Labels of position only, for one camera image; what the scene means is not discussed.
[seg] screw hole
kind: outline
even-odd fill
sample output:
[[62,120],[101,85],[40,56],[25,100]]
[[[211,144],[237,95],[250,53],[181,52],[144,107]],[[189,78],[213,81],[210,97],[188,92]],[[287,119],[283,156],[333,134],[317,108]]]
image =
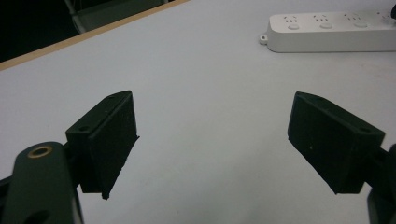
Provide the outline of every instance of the screw hole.
[[37,159],[43,156],[47,156],[48,154],[50,154],[52,151],[52,147],[49,146],[44,146],[44,147],[37,147],[35,149],[33,149],[32,151],[29,152],[29,154],[27,155],[27,157],[31,158],[31,159]]
[[88,127],[88,126],[82,126],[79,128],[79,130],[82,132],[88,131],[89,129],[90,129],[90,127]]
[[370,133],[371,132],[370,129],[368,129],[368,128],[360,128],[360,130],[362,132],[365,132],[365,133]]
[[47,210],[42,210],[33,213],[24,221],[24,224],[42,224],[50,217],[50,212]]

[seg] white power strip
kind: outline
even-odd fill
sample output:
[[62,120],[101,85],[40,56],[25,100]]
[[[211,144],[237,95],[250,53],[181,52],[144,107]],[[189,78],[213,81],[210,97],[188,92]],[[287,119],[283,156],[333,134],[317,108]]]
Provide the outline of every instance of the white power strip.
[[260,43],[275,52],[394,51],[390,12],[320,12],[270,18]]

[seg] white table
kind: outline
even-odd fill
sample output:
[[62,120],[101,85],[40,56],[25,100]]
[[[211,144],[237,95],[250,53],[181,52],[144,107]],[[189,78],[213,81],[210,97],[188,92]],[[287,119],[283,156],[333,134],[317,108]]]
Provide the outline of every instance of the white table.
[[335,196],[288,141],[293,95],[323,96],[396,142],[396,54],[280,54],[258,44],[273,14],[394,1],[191,0],[0,72],[0,177],[105,96],[134,93],[138,134],[86,223],[369,223],[369,186]]

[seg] wooden table edge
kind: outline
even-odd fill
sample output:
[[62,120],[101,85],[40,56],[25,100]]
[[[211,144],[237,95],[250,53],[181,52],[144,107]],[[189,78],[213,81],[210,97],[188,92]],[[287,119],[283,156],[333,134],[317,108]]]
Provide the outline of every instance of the wooden table edge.
[[88,38],[91,38],[93,36],[102,34],[102,33],[107,32],[109,30],[115,29],[115,28],[120,27],[120,26],[122,26],[122,25],[124,25],[126,23],[131,22],[131,21],[137,21],[137,20],[139,20],[141,18],[147,17],[147,16],[149,16],[151,14],[154,14],[156,12],[168,9],[169,7],[177,6],[179,4],[182,4],[182,3],[185,3],[185,2],[188,2],[188,1],[189,0],[175,0],[173,2],[164,4],[164,5],[161,5],[161,6],[158,6],[158,7],[154,7],[152,9],[147,10],[147,11],[135,14],[135,15],[133,15],[131,17],[128,17],[128,18],[125,18],[123,20],[115,21],[113,23],[110,23],[108,25],[99,27],[99,28],[97,28],[95,30],[92,30],[92,31],[89,31],[87,33],[73,36],[73,37],[68,38],[66,40],[63,40],[61,42],[58,42],[58,43],[55,43],[53,45],[49,45],[47,47],[44,47],[43,49],[38,49],[38,50],[32,51],[30,53],[24,54],[22,56],[10,59],[8,61],[0,63],[0,71],[5,70],[5,69],[10,68],[10,67],[13,67],[13,66],[18,65],[18,64],[21,64],[21,63],[29,62],[29,61],[31,61],[31,60],[33,60],[35,58],[41,57],[43,55],[49,54],[49,53],[51,53],[53,51],[56,51],[56,50],[59,50],[59,49],[66,48],[66,47],[71,46],[71,45],[77,44],[78,42],[81,42],[81,41],[86,40]]

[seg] power strip switch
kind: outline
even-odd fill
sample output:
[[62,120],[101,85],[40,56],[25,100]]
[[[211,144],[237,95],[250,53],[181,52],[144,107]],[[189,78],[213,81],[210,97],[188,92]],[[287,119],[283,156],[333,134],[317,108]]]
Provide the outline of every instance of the power strip switch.
[[270,17],[260,43],[275,52],[396,50],[396,20],[387,10]]

